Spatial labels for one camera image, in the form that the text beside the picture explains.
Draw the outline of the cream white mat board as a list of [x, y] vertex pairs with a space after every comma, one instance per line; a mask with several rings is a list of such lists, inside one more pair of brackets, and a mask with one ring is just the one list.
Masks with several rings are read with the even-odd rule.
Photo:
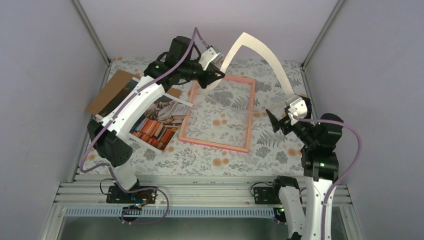
[[225, 73], [227, 71], [228, 66], [230, 65], [231, 61], [233, 60], [236, 53], [240, 50], [241, 47], [246, 47], [253, 50], [270, 65], [277, 77], [278, 82], [280, 83], [281, 89], [288, 98], [287, 105], [293, 102], [299, 102], [301, 100], [300, 96], [295, 95], [295, 92], [290, 84], [287, 74], [276, 55], [263, 42], [246, 32], [243, 32], [238, 37], [238, 39], [234, 42], [234, 44], [231, 46], [230, 50], [224, 57], [219, 69], [222, 73]]

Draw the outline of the cat and books photo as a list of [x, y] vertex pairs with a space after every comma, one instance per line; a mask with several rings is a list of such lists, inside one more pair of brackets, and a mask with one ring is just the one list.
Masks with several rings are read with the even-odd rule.
[[[138, 84], [124, 101], [136, 93]], [[136, 95], [118, 113], [108, 130], [116, 131], [122, 140], [132, 139], [160, 153], [166, 148], [192, 107], [192, 104], [182, 97], [182, 93], [182, 90], [174, 87], [162, 91], [158, 85], [153, 84]], [[103, 123], [107, 124], [124, 101], [108, 115], [104, 117], [95, 115], [95, 117], [100, 122], [105, 118]]]

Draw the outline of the brown cardboard backing board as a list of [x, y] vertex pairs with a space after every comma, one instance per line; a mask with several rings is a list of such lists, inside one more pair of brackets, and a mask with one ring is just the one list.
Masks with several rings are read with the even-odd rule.
[[85, 112], [105, 117], [110, 114], [133, 91], [140, 76], [117, 70], [98, 95], [89, 103]]

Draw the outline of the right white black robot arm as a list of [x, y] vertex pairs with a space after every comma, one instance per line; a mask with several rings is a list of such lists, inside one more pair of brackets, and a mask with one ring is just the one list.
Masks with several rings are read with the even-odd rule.
[[301, 188], [294, 177], [277, 176], [270, 191], [272, 200], [282, 204], [288, 239], [331, 239], [331, 217], [326, 213], [331, 212], [334, 195], [331, 186], [339, 178], [339, 162], [334, 150], [343, 127], [327, 121], [342, 123], [343, 120], [333, 113], [325, 113], [316, 124], [298, 121], [291, 125], [288, 116], [278, 120], [269, 110], [266, 113], [274, 132], [294, 133], [303, 143], [301, 165], [308, 191], [306, 210], [302, 207]]

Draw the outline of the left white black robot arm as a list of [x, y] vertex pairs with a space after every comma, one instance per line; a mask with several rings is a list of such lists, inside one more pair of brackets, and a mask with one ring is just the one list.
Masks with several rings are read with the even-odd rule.
[[115, 109], [100, 122], [91, 120], [88, 123], [88, 149], [95, 149], [106, 159], [100, 166], [108, 168], [124, 201], [134, 202], [140, 191], [139, 180], [128, 162], [133, 149], [124, 141], [133, 125], [150, 105], [181, 80], [184, 83], [197, 81], [205, 89], [222, 79], [225, 74], [215, 65], [221, 57], [211, 45], [201, 52], [193, 37], [177, 36], [171, 41], [169, 50], [147, 66], [137, 85]]

